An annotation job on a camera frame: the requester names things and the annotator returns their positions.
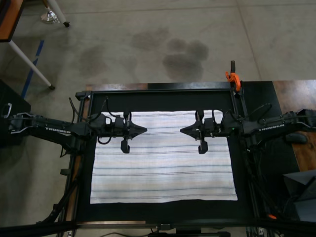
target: black cable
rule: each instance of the black cable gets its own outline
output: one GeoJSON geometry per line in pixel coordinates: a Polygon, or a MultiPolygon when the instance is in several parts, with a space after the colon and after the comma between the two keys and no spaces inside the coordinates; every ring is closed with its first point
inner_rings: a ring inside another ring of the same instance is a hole
{"type": "Polygon", "coordinates": [[[296,117],[276,119],[276,120],[273,120],[273,121],[266,122],[265,124],[269,124],[269,123],[272,123],[272,122],[283,121],[283,120],[289,120],[289,119],[299,119],[299,118],[316,118],[316,116],[312,116],[312,115],[311,116],[309,116],[309,115],[298,115],[296,117]]]}
{"type": "MultiPolygon", "coordinates": [[[[269,154],[270,155],[273,155],[273,153],[274,153],[274,150],[273,150],[273,148],[274,148],[274,143],[273,142],[271,142],[271,143],[269,143],[270,144],[270,147],[269,147],[269,154]]],[[[258,158],[258,160],[257,160],[257,172],[258,172],[258,175],[259,175],[259,177],[261,178],[261,180],[262,181],[267,181],[267,179],[266,179],[266,177],[262,174],[262,172],[261,172],[261,160],[262,160],[262,157],[263,157],[263,154],[266,154],[266,152],[267,152],[267,150],[268,150],[268,148],[267,148],[267,142],[265,143],[265,148],[263,149],[261,149],[261,152],[260,152],[260,156],[259,156],[259,158],[258,158]]]]}
{"type": "Polygon", "coordinates": [[[284,218],[283,213],[279,210],[279,208],[275,205],[274,201],[271,199],[271,197],[269,196],[269,194],[266,192],[266,190],[264,189],[264,187],[262,187],[260,185],[260,183],[257,181],[257,179],[255,178],[254,174],[251,171],[248,159],[244,159],[245,162],[245,167],[246,170],[249,174],[249,178],[250,181],[252,182],[253,186],[255,187],[256,191],[258,193],[260,193],[261,197],[263,198],[263,200],[270,206],[270,208],[272,208],[277,214],[278,216],[280,216],[281,218],[284,218]]]}
{"type": "Polygon", "coordinates": [[[291,197],[289,197],[284,205],[284,208],[283,208],[283,214],[285,214],[285,211],[288,207],[288,205],[291,203],[293,205],[293,201],[298,198],[299,195],[293,195],[291,197]]]}
{"type": "Polygon", "coordinates": [[[257,121],[259,121],[259,120],[272,108],[272,104],[267,103],[267,104],[264,104],[264,105],[259,106],[258,108],[256,108],[255,110],[253,110],[251,113],[249,113],[248,115],[246,115],[243,119],[246,119],[246,118],[250,117],[250,116],[253,115],[255,112],[257,112],[258,110],[260,110],[261,108],[263,108],[263,107],[265,107],[265,106],[267,106],[267,105],[269,105],[269,108],[268,108],[266,111],[264,111],[264,112],[260,115],[260,117],[259,117],[258,120],[257,120],[257,121]]]}
{"type": "Polygon", "coordinates": [[[105,118],[109,119],[110,120],[110,124],[113,122],[111,117],[108,117],[108,116],[105,116],[105,118]]]}
{"type": "Polygon", "coordinates": [[[106,235],[102,235],[102,236],[99,236],[99,237],[105,237],[105,236],[109,236],[109,235],[119,235],[119,236],[124,236],[124,237],[146,237],[149,234],[143,235],[143,236],[129,236],[129,235],[125,235],[125,234],[121,234],[121,233],[117,233],[117,232],[112,232],[112,233],[108,233],[106,235]]]}
{"type": "Polygon", "coordinates": [[[232,112],[231,110],[227,110],[227,111],[225,112],[225,114],[224,114],[224,117],[226,116],[227,113],[230,113],[231,116],[233,117],[233,119],[234,119],[236,122],[240,122],[240,121],[241,121],[241,120],[237,119],[237,118],[234,116],[234,114],[233,114],[233,112],[232,112]]]}
{"type": "Polygon", "coordinates": [[[70,102],[70,105],[71,105],[71,108],[73,109],[73,111],[75,111],[75,113],[77,114],[78,118],[80,118],[81,120],[84,120],[84,121],[89,121],[88,118],[84,118],[82,117],[79,112],[77,111],[77,109],[75,108],[74,104],[73,104],[73,101],[72,99],[69,97],[69,102],[70,102]]]}
{"type": "Polygon", "coordinates": [[[214,115],[214,110],[212,110],[212,118],[213,118],[214,123],[216,123],[215,115],[214,115]]]}
{"type": "Polygon", "coordinates": [[[109,113],[111,116],[115,117],[115,118],[121,118],[120,116],[118,116],[118,115],[114,115],[114,114],[112,114],[112,113],[111,113],[111,111],[110,111],[110,109],[109,109],[109,103],[108,103],[108,100],[109,100],[109,98],[107,97],[107,98],[105,99],[105,101],[106,101],[106,104],[107,104],[107,110],[108,110],[108,113],[109,113]]]}
{"type": "Polygon", "coordinates": [[[8,120],[34,120],[34,118],[8,118],[8,120]]]}
{"type": "Polygon", "coordinates": [[[101,141],[100,141],[100,138],[101,138],[101,137],[98,137],[98,143],[100,143],[101,145],[106,145],[106,144],[109,144],[109,142],[110,142],[111,139],[112,139],[112,136],[109,137],[109,139],[108,139],[107,142],[101,142],[101,141]]]}
{"type": "Polygon", "coordinates": [[[70,124],[66,125],[65,127],[69,127],[70,125],[73,125],[73,124],[74,124],[74,121],[75,121],[75,111],[74,111],[73,107],[71,107],[71,108],[72,108],[72,110],[73,110],[73,118],[71,119],[70,124]]]}
{"type": "Polygon", "coordinates": [[[86,121],[86,122],[93,122],[93,121],[95,121],[97,118],[99,118],[100,115],[102,114],[104,105],[105,105],[105,104],[108,104],[108,103],[107,103],[107,99],[106,99],[106,100],[103,102],[102,107],[101,107],[101,110],[100,110],[100,112],[98,113],[98,115],[97,115],[96,117],[92,118],[92,119],[89,119],[89,118],[84,118],[84,117],[82,117],[82,116],[79,114],[79,112],[78,112],[77,109],[75,108],[75,106],[74,106],[74,104],[73,104],[73,101],[72,101],[72,99],[71,99],[70,97],[69,97],[69,102],[70,102],[71,108],[72,108],[73,111],[77,114],[77,116],[78,116],[80,119],[82,119],[82,120],[84,120],[84,121],[86,121]]]}

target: white towel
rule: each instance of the white towel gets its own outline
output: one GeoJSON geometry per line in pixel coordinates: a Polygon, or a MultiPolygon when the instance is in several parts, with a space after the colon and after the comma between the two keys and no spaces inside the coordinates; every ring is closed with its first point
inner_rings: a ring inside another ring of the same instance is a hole
{"type": "MultiPolygon", "coordinates": [[[[217,122],[222,117],[215,111],[217,122]]],[[[206,138],[208,152],[200,155],[199,141],[180,132],[195,122],[195,111],[133,112],[132,121],[148,131],[128,141],[129,154],[120,150],[122,138],[96,145],[91,204],[237,200],[227,139],[206,138]]]]}

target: mouse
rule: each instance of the mouse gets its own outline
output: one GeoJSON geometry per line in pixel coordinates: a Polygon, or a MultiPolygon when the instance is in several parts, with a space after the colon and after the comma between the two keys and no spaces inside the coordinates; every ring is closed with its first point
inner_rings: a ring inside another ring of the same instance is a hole
{"type": "Polygon", "coordinates": [[[295,144],[306,144],[307,137],[301,133],[290,133],[285,135],[285,141],[295,144]]]}

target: black table surface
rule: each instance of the black table surface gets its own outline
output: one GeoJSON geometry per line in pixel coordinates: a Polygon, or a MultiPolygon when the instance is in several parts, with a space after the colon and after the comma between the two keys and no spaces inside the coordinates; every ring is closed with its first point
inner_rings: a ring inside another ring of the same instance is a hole
{"type": "MultiPolygon", "coordinates": [[[[181,86],[158,84],[155,89],[170,89],[181,86]]],[[[278,116],[281,109],[272,82],[244,82],[244,97],[248,111],[253,111],[264,103],[271,103],[272,109],[267,117],[278,116]]],[[[104,99],[110,98],[110,109],[113,112],[124,111],[182,111],[197,109],[233,110],[231,94],[227,91],[120,91],[97,92],[91,101],[90,113],[97,113],[104,99]]],[[[237,201],[204,201],[181,200],[167,203],[109,203],[90,204],[91,178],[94,162],[96,139],[87,143],[84,154],[82,174],[79,186],[76,221],[146,221],[147,223],[172,223],[196,221],[201,219],[237,219],[254,218],[248,182],[241,150],[237,137],[228,138],[237,201]]],[[[267,179],[272,179],[275,187],[272,193],[286,195],[280,173],[299,171],[291,146],[278,141],[278,148],[261,161],[262,172],[267,173],[267,179]]]]}

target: black metal frame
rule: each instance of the black metal frame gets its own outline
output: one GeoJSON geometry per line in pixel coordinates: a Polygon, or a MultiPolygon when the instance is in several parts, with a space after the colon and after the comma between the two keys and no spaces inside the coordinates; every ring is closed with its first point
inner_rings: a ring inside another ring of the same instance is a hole
{"type": "MultiPolygon", "coordinates": [[[[179,91],[229,91],[232,98],[232,104],[234,108],[234,113],[237,115],[245,116],[247,115],[247,109],[245,105],[244,98],[242,96],[242,92],[239,94],[234,93],[233,87],[228,82],[209,82],[209,83],[191,83],[191,84],[148,84],[147,90],[128,90],[128,91],[85,91],[76,94],[76,97],[80,100],[80,108],[79,113],[83,114],[85,99],[89,96],[89,108],[88,115],[91,114],[93,97],[96,94],[111,94],[111,93],[151,93],[151,92],[179,92],[179,91]]],[[[76,222],[67,222],[66,221],[66,210],[68,209],[67,200],[74,190],[74,187],[77,188],[77,200],[75,203],[74,216],[75,219],[76,211],[77,211],[77,203],[79,197],[79,184],[74,183],[72,181],[74,166],[75,166],[76,157],[71,156],[69,169],[64,171],[64,174],[67,175],[67,181],[65,186],[65,195],[60,201],[60,205],[57,205],[54,209],[55,212],[52,212],[50,216],[43,222],[38,223],[36,225],[29,226],[18,226],[18,227],[9,227],[9,228],[0,228],[0,236],[10,236],[10,237],[20,237],[20,236],[44,236],[57,233],[59,237],[62,236],[65,231],[74,231],[79,228],[84,229],[109,229],[109,228],[156,228],[160,227],[161,223],[155,224],[93,224],[93,223],[76,223],[76,222]],[[53,221],[57,218],[58,213],[59,218],[58,222],[54,223],[53,221]]],[[[280,221],[280,220],[266,220],[259,219],[260,218],[260,206],[259,202],[263,203],[264,209],[268,209],[265,201],[260,199],[254,189],[254,183],[249,182],[249,190],[250,197],[252,201],[253,213],[256,219],[252,221],[240,221],[240,220],[196,220],[196,221],[188,221],[183,223],[173,223],[170,225],[170,228],[202,228],[202,227],[237,227],[237,226],[254,226],[254,227],[263,227],[268,229],[280,230],[284,231],[284,233],[299,233],[301,236],[314,236],[316,233],[316,224],[315,223],[307,223],[307,222],[297,222],[297,221],[280,221]]]]}

